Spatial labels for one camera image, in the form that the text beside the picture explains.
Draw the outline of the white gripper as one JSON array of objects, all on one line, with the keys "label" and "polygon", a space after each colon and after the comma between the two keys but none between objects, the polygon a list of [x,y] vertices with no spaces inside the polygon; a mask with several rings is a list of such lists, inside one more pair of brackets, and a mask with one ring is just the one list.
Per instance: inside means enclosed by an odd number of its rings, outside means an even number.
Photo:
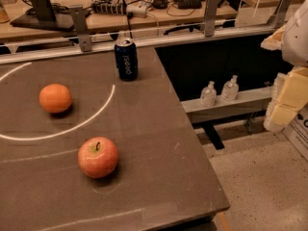
[{"label": "white gripper", "polygon": [[287,127],[308,103],[308,0],[288,20],[261,42],[270,51],[282,48],[282,58],[295,66],[287,74],[278,73],[268,104],[264,127],[279,132]]}]

